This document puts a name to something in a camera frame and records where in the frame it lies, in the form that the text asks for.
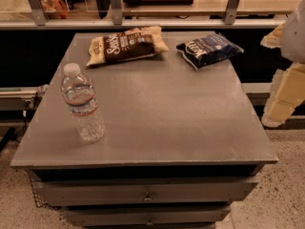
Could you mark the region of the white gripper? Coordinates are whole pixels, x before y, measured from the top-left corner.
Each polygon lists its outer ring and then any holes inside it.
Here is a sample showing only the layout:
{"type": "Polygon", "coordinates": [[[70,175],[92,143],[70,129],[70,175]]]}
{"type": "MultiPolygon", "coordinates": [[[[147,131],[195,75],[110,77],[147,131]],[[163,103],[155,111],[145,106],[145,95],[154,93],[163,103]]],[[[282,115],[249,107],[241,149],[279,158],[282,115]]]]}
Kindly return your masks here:
{"type": "Polygon", "coordinates": [[[274,74],[270,96],[261,118],[266,127],[275,128],[286,120],[305,101],[305,0],[288,16],[285,24],[278,25],[265,35],[260,45],[280,48],[281,55],[293,62],[287,70],[274,74]]]}

